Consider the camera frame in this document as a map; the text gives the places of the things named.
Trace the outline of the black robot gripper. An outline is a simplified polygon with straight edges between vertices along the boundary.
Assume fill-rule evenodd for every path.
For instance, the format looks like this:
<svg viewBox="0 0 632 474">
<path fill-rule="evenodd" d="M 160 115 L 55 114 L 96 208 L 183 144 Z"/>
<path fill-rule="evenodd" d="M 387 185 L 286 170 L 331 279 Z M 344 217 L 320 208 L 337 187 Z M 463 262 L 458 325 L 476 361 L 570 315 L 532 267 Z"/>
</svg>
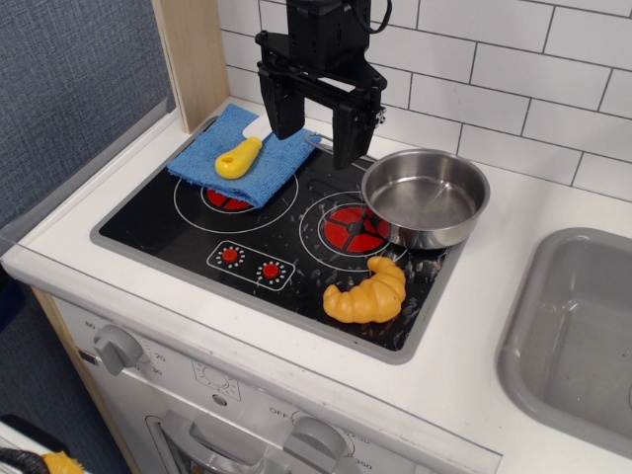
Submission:
<svg viewBox="0 0 632 474">
<path fill-rule="evenodd" d="M 369 1 L 288 1 L 287 32 L 256 35 L 261 94 L 274 135 L 284 140 L 305 124 L 305 100 L 333 111 L 334 168 L 364 155 L 383 122 L 386 79 L 365 59 L 369 39 L 387 26 L 370 25 Z"/>
</svg>

